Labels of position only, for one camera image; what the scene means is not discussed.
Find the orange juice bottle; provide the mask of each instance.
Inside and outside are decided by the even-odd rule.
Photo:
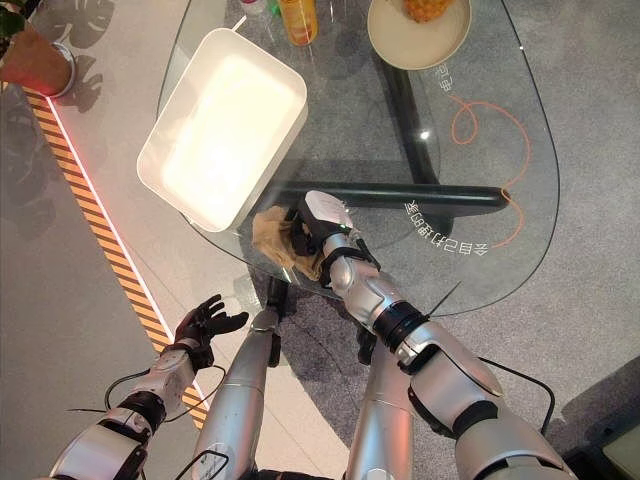
[[[315,0],[278,0],[289,40],[294,45],[309,45],[318,34]]]

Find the tan rag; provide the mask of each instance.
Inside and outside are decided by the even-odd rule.
[[[307,278],[318,281],[324,255],[321,252],[310,257],[297,255],[291,245],[291,224],[286,221],[287,211],[274,205],[269,210],[257,213],[253,218],[251,244],[281,267],[296,267]]]

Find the striped floor tape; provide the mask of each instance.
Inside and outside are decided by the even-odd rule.
[[[155,304],[150,299],[148,292],[145,291],[137,270],[133,268],[120,238],[114,232],[109,217],[99,202],[91,182],[86,177],[81,165],[78,164],[74,151],[58,124],[47,99],[33,90],[26,88],[23,90],[40,124],[42,133],[51,147],[53,156],[89,223],[89,228],[109,261],[111,269],[138,316],[140,324],[147,332],[153,348],[156,352],[161,352],[171,343],[169,339],[171,333],[168,332],[166,325],[160,321],[154,308]],[[194,387],[185,390],[182,400],[191,407],[202,400],[202,395],[194,385]],[[195,407],[190,414],[196,427],[201,429],[207,415],[206,405],[203,403]]]

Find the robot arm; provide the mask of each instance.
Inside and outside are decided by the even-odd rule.
[[[80,433],[49,474],[64,480],[133,480],[147,458],[147,445],[196,372],[213,365],[211,339],[241,328],[247,313],[229,317],[216,295],[187,314],[176,339],[141,377],[131,393],[97,424]]]
[[[408,395],[418,415],[456,439],[461,479],[574,478],[542,435],[507,408],[491,370],[409,304],[361,241],[352,245],[353,224],[342,202],[308,192],[295,222],[306,225],[311,250],[322,248],[325,283],[411,375]]]

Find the glass table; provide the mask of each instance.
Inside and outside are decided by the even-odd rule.
[[[540,264],[559,194],[553,140],[506,6],[472,2],[457,52],[411,72],[385,64],[371,47],[368,7],[368,0],[317,2],[319,33],[306,47],[289,43],[279,16],[247,16],[238,33],[302,75],[309,117],[242,225],[215,234],[190,225],[240,260],[330,295],[251,246],[258,211],[327,191],[346,201],[369,249],[417,308],[429,311],[458,282],[437,315],[496,302]],[[243,15],[238,0],[189,2],[159,111],[202,38]]]

